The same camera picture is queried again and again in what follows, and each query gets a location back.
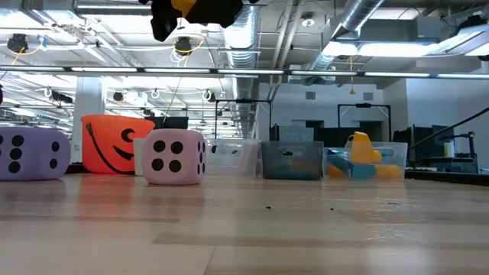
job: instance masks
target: pink foam die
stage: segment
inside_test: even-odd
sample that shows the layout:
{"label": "pink foam die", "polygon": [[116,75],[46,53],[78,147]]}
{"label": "pink foam die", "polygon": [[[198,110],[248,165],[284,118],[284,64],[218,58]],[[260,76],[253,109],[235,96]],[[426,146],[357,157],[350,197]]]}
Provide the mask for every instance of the pink foam die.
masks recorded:
{"label": "pink foam die", "polygon": [[144,141],[142,156],[143,176],[152,184],[199,184],[206,172],[206,142],[196,131],[154,130]]}

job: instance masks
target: orange pumpkin bucket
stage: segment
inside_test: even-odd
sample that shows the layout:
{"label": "orange pumpkin bucket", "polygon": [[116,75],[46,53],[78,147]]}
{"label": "orange pumpkin bucket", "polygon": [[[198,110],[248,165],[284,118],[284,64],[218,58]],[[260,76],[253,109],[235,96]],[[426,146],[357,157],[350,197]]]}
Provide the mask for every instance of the orange pumpkin bucket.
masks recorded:
{"label": "orange pumpkin bucket", "polygon": [[83,124],[83,166],[97,174],[134,175],[135,138],[145,138],[154,123],[117,115],[86,115]]}

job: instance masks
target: ceiling light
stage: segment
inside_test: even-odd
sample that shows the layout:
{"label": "ceiling light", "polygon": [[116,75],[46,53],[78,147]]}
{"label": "ceiling light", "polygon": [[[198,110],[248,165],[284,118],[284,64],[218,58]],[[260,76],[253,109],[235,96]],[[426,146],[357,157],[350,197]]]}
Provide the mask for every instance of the ceiling light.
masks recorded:
{"label": "ceiling light", "polygon": [[437,44],[416,43],[368,43],[358,50],[365,57],[422,57],[433,51]]}
{"label": "ceiling light", "polygon": [[489,74],[481,75],[475,73],[440,73],[436,78],[440,79],[489,79]]}
{"label": "ceiling light", "polygon": [[240,70],[240,69],[226,70],[226,69],[223,69],[223,70],[218,70],[218,73],[281,75],[281,74],[283,74],[283,70]]}
{"label": "ceiling light", "polygon": [[357,46],[349,43],[329,42],[329,44],[322,50],[322,54],[326,56],[355,56],[358,55]]}
{"label": "ceiling light", "polygon": [[365,73],[365,76],[427,78],[429,73]]}
{"label": "ceiling light", "polygon": [[77,5],[77,9],[142,9],[149,10],[151,6],[146,5]]}
{"label": "ceiling light", "polygon": [[467,53],[466,55],[471,56],[471,57],[479,57],[479,56],[489,55],[489,43],[480,46],[479,48],[473,50],[470,53]]}
{"label": "ceiling light", "polygon": [[36,71],[64,72],[63,67],[55,67],[55,66],[0,66],[0,70],[31,71],[31,72],[36,72]]}
{"label": "ceiling light", "polygon": [[297,76],[356,76],[356,72],[337,72],[337,71],[306,71],[306,70],[295,70],[292,71],[293,75]]}
{"label": "ceiling light", "polygon": [[478,36],[481,32],[474,32],[471,34],[459,34],[455,35],[452,38],[444,40],[436,46],[433,46],[433,49],[429,52],[429,54],[441,54],[448,53],[450,50],[462,45],[463,43],[469,41],[470,39]]}
{"label": "ceiling light", "polygon": [[185,68],[148,68],[146,73],[210,73],[209,69],[185,69]]}
{"label": "ceiling light", "polygon": [[136,68],[107,68],[107,67],[73,67],[75,72],[108,72],[108,73],[136,73]]}

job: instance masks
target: wooden floor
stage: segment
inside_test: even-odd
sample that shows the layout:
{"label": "wooden floor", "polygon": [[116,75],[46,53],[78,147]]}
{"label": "wooden floor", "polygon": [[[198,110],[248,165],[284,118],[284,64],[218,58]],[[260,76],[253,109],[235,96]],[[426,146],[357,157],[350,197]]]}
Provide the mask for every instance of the wooden floor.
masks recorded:
{"label": "wooden floor", "polygon": [[489,274],[478,186],[72,175],[0,196],[1,275]]}

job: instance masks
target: ductwork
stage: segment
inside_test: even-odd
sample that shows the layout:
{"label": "ductwork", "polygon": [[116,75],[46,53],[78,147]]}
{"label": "ductwork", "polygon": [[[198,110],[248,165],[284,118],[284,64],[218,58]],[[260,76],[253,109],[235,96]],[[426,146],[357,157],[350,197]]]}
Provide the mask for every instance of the ductwork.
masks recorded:
{"label": "ductwork", "polygon": [[[325,46],[331,39],[340,37],[350,32],[358,32],[377,10],[384,0],[348,0],[345,11],[337,18],[328,22],[325,28]],[[327,70],[336,56],[320,53],[317,58],[307,67],[308,70]],[[323,84],[324,79],[319,77],[308,77],[303,80],[303,85]]]}
{"label": "ductwork", "polygon": [[[228,63],[235,69],[252,69],[257,66],[256,53],[244,50],[253,50],[257,46],[257,8],[244,6],[235,23],[224,30],[225,46],[228,49],[237,50],[228,52]],[[255,79],[235,77],[233,80],[233,93],[235,99],[251,99]],[[249,108],[238,105],[238,114],[241,122],[242,136],[248,137],[252,128],[249,118]]]}

